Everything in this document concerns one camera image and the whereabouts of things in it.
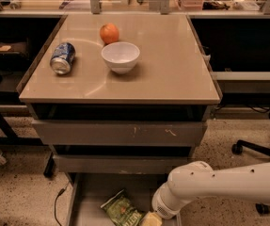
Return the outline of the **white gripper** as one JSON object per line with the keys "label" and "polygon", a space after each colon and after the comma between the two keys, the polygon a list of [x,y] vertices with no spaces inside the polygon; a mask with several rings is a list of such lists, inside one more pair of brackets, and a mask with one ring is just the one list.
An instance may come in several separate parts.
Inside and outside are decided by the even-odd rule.
{"label": "white gripper", "polygon": [[184,207],[184,203],[175,197],[167,183],[164,183],[154,193],[151,206],[155,213],[148,212],[139,226],[162,226],[162,218],[171,219],[176,216]]}

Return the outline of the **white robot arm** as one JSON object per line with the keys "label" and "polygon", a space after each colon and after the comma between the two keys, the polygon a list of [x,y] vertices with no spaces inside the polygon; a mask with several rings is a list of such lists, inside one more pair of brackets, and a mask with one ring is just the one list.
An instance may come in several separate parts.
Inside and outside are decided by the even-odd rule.
{"label": "white robot arm", "polygon": [[203,161],[179,166],[154,193],[140,226],[162,226],[190,202],[209,197],[270,204],[270,162],[220,170]]}

